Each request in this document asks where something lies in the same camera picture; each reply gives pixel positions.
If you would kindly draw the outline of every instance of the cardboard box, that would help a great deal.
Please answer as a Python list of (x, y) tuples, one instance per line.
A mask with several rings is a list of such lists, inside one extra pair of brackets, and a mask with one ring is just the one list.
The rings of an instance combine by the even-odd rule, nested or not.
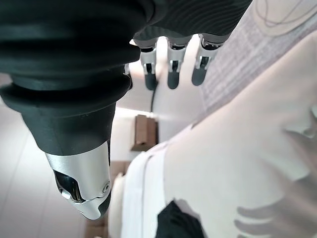
[(158, 143), (158, 124), (154, 118), (135, 117), (132, 133), (132, 151), (147, 151)]

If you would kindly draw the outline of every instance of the black cloth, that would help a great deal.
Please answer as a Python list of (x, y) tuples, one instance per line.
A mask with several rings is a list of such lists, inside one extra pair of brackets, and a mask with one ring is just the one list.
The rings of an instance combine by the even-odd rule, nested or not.
[(158, 215), (156, 238), (204, 238), (197, 218), (183, 213), (174, 201)]

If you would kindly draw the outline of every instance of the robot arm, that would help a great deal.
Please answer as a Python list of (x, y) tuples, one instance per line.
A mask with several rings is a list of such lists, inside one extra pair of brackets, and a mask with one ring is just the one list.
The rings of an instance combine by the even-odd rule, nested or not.
[[(115, 103), (131, 84), (124, 65), (140, 57), (130, 40), (208, 33), (223, 43), (250, 2), (0, 2), (0, 72), (12, 79), (0, 89), (1, 97), (21, 113), (47, 155), (61, 195), (85, 217), (97, 219), (109, 206)], [(183, 54), (170, 55), (177, 72)], [(155, 65), (154, 58), (145, 60)]]

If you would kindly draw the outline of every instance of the white cushion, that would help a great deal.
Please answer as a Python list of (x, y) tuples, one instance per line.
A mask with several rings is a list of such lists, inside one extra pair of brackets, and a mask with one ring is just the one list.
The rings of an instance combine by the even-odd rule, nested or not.
[(124, 181), (125, 176), (119, 173), (111, 190), (111, 202), (108, 212), (108, 232), (111, 238), (121, 237)]

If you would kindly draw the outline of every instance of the black cable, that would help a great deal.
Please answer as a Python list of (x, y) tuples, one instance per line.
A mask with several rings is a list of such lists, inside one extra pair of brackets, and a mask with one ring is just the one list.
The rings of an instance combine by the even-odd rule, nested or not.
[(156, 81), (156, 84), (155, 84), (155, 87), (154, 87), (154, 90), (153, 90), (153, 93), (152, 93), (152, 98), (151, 98), (151, 111), (150, 111), (150, 113), (153, 113), (154, 97), (155, 97), (155, 93), (157, 91), (158, 84), (159, 84), (159, 82)]

